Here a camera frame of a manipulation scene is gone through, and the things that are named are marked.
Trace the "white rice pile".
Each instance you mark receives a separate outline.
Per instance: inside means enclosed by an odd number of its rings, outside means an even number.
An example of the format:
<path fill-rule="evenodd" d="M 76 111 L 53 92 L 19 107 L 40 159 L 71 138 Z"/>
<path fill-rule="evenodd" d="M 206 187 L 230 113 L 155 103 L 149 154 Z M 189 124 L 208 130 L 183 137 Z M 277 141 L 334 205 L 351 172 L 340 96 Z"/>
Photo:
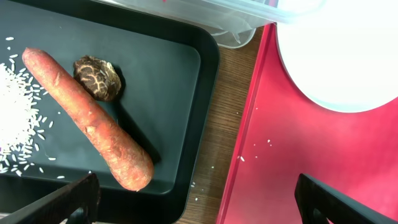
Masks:
<path fill-rule="evenodd" d="M 59 108 L 50 115 L 39 108 L 48 91 L 20 62 L 13 40 L 7 36 L 1 41 L 1 175 L 22 177 L 29 169 L 49 174 L 34 158 L 45 152 L 41 145 L 46 134 L 65 111 Z"/>

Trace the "orange carrot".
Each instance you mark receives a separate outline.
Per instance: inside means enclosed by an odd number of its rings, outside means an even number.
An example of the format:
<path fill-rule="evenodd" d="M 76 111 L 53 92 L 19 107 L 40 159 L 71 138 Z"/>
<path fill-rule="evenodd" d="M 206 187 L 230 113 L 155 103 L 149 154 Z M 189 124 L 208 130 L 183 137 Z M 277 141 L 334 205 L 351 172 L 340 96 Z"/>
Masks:
<path fill-rule="evenodd" d="M 89 139 L 122 187 L 139 191 L 150 183 L 154 176 L 150 155 L 52 56 L 26 48 L 22 61 Z"/>

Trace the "brown shiitake mushroom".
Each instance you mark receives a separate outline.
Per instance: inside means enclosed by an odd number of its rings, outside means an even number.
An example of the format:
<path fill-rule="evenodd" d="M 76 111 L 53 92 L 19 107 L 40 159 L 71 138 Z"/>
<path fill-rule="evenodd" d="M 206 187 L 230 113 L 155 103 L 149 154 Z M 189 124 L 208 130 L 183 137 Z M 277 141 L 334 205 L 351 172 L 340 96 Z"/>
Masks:
<path fill-rule="evenodd" d="M 122 88 L 119 75 L 110 62 L 85 55 L 73 63 L 74 79 L 98 101 L 113 101 Z"/>

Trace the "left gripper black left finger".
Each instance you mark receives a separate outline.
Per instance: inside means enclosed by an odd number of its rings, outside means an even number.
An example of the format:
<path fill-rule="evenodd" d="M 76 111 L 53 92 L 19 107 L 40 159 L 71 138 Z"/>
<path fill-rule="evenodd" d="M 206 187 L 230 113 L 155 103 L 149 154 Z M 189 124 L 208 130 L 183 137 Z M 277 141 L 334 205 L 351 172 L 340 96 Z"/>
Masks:
<path fill-rule="evenodd" d="M 101 191 L 94 173 L 9 214 L 1 224 L 94 223 Z"/>

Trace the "light blue plate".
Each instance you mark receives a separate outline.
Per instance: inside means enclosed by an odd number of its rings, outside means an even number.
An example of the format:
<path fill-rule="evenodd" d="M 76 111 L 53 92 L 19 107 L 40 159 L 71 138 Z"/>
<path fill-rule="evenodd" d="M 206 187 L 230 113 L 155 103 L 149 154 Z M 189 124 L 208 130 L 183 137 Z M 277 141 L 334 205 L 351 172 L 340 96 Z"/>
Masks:
<path fill-rule="evenodd" d="M 297 13 L 278 23 L 285 71 L 332 111 L 373 110 L 397 98 L 397 0 L 279 1 Z"/>

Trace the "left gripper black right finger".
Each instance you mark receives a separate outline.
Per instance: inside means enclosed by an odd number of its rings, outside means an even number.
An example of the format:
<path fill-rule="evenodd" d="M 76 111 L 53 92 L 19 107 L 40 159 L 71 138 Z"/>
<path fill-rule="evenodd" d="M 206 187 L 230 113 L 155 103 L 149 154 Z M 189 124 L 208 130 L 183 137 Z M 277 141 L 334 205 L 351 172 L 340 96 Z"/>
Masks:
<path fill-rule="evenodd" d="M 303 224 L 397 224 L 307 174 L 299 175 L 294 195 Z"/>

